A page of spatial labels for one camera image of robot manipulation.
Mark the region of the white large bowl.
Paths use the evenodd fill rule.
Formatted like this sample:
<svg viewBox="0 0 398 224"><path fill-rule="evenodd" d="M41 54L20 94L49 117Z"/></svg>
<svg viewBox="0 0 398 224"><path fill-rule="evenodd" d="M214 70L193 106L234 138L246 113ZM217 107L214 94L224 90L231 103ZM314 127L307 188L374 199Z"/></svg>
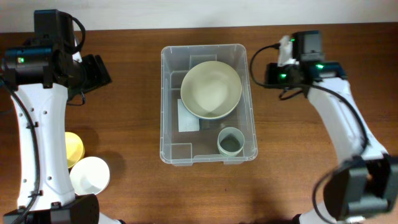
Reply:
<svg viewBox="0 0 398 224"><path fill-rule="evenodd" d="M207 61L194 66L183 78L180 97L185 106L199 116L215 117L237 107L243 84L230 65Z"/></svg>

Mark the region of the white small bowl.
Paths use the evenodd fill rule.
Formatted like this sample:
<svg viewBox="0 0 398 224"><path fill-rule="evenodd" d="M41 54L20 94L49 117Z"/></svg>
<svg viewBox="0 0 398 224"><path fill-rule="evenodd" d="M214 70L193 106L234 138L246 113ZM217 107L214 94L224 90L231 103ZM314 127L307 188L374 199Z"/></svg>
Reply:
<svg viewBox="0 0 398 224"><path fill-rule="evenodd" d="M73 166L70 179L77 195L98 195L109 184L110 169L101 158L86 157Z"/></svg>

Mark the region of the grey plastic cup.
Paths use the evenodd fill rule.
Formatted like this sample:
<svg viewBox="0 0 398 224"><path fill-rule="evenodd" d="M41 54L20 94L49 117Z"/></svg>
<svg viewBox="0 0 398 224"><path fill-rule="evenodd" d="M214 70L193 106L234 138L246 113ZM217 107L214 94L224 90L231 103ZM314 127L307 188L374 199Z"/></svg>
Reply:
<svg viewBox="0 0 398 224"><path fill-rule="evenodd" d="M244 135L237 128L227 127L218 134L217 147L224 156L237 156L243 150L244 143Z"/></svg>

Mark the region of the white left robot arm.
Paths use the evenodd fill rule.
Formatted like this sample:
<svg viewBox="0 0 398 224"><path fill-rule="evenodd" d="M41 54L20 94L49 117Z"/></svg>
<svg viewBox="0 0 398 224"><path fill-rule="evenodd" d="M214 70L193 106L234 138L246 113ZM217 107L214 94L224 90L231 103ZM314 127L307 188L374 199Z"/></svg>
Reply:
<svg viewBox="0 0 398 224"><path fill-rule="evenodd" d="M112 223L95 194L76 195L67 166L65 110L111 77L99 55L81 56L80 21L56 9L34 12L34 37L7 49L1 83L14 103L21 152L17 208L4 223Z"/></svg>

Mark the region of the dark blue bowl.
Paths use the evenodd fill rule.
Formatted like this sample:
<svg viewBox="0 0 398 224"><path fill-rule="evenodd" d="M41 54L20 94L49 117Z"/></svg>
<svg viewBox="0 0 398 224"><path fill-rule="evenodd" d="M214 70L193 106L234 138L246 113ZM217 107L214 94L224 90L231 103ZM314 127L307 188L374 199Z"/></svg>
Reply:
<svg viewBox="0 0 398 224"><path fill-rule="evenodd" d="M182 105L183 105L183 107L184 107L191 115L193 115L194 117L196 117L196 118L198 118L198 119L205 119L205 120L219 120L219 119L223 119L223 118L226 118L226 117L232 115L232 114L233 114L233 111L234 111L234 109L233 109L233 110L230 111L229 113L224 114L224 115L221 115L221 116L206 117L206 116L199 116L199 115L193 113L192 111L190 111L190 110L185 106L185 104L184 104L183 102L182 102Z"/></svg>

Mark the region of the yellow small bowl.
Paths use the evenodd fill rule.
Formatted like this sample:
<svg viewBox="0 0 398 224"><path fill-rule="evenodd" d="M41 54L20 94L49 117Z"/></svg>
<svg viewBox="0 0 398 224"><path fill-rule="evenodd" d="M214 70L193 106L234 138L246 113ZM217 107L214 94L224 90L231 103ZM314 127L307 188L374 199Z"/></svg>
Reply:
<svg viewBox="0 0 398 224"><path fill-rule="evenodd" d="M65 133L65 143L67 150L67 165L71 169L78 161L85 156L85 147L81 138L72 132Z"/></svg>

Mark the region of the clear plastic storage bin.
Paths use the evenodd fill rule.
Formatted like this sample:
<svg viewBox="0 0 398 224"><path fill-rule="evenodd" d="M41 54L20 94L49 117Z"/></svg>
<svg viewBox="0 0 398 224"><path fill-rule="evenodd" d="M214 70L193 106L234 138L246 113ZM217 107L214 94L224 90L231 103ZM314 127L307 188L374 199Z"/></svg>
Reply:
<svg viewBox="0 0 398 224"><path fill-rule="evenodd" d="M177 100L183 78L194 66L219 61L233 67L243 84L241 99L233 114L219 120L199 119L200 130L178 131ZM168 46L161 53L160 158L166 164L191 166L200 162L240 164L258 155L250 77L246 49L241 44ZM239 129L245 138L243 150L234 157L222 155L217 147L220 131Z"/></svg>

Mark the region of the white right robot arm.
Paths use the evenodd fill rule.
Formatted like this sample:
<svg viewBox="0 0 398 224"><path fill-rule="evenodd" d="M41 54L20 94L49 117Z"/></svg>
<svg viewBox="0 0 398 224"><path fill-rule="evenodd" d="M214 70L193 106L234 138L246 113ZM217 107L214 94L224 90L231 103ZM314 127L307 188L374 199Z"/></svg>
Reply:
<svg viewBox="0 0 398 224"><path fill-rule="evenodd" d="M348 76L338 62L325 61L317 30L285 35L273 48L279 58L266 71L266 88L298 89L320 115L338 166L314 186L313 210L295 223L362 223L393 210L397 201L397 158L373 136L356 106Z"/></svg>

